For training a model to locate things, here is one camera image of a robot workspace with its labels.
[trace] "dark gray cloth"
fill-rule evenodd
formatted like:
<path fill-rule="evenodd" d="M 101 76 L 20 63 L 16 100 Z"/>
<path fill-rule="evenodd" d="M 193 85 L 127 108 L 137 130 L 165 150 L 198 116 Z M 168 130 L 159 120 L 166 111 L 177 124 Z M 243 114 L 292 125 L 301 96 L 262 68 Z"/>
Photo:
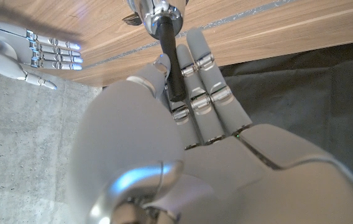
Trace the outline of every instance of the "dark gray cloth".
<path fill-rule="evenodd" d="M 221 71 L 254 124 L 295 133 L 353 171 L 353 44 L 228 65 Z"/>

